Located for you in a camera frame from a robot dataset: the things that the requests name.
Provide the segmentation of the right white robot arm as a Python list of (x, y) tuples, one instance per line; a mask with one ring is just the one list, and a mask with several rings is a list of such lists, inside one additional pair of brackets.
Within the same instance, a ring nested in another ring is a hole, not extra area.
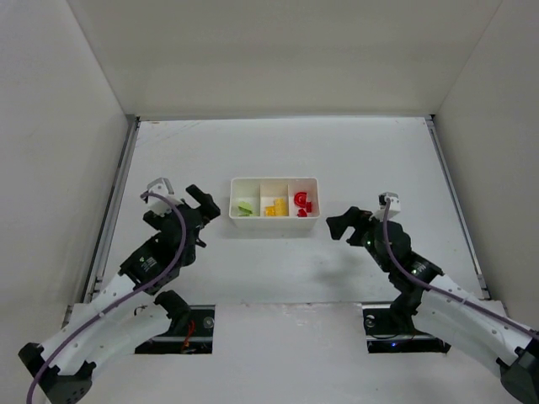
[(538, 401), (538, 332), (491, 311), (450, 276), (412, 248), (403, 227), (384, 207), (372, 213), (356, 206), (330, 216), (330, 236), (363, 247), (399, 291), (392, 311), (427, 333), (475, 359), (493, 373), (521, 403)]

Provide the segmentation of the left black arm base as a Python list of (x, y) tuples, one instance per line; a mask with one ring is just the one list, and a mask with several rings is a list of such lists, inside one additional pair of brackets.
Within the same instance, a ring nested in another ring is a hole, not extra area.
[(189, 305), (175, 291), (160, 293), (155, 303), (171, 315), (168, 330), (154, 336), (135, 349), (135, 354), (211, 354), (216, 307)]

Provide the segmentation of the red round lego piece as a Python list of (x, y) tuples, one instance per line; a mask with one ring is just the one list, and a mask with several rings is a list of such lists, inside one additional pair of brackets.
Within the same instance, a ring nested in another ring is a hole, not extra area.
[(300, 191), (294, 194), (294, 204), (299, 208), (305, 208), (307, 206), (307, 192)]

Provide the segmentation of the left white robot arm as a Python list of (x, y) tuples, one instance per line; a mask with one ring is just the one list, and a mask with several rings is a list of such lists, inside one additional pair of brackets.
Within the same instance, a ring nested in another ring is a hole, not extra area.
[(153, 339), (177, 338), (180, 354), (206, 350), (196, 340), (207, 337), (206, 319), (167, 286), (182, 268), (195, 262), (197, 249), (206, 246), (200, 231), (221, 210), (196, 185), (186, 192), (196, 207), (175, 199), (171, 191), (163, 193), (149, 186), (141, 195), (149, 204), (143, 220), (156, 234), (120, 265), (109, 283), (58, 333), (19, 350), (19, 359), (33, 378), (26, 402), (31, 403), (40, 389), (50, 403), (78, 403), (107, 363), (148, 348)]

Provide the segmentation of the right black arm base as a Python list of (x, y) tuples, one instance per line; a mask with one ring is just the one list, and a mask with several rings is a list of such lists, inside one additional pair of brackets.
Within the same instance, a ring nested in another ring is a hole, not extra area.
[(393, 302), (362, 306), (363, 327), (369, 354), (447, 354), (451, 345), (413, 323), (419, 300), (401, 294)]

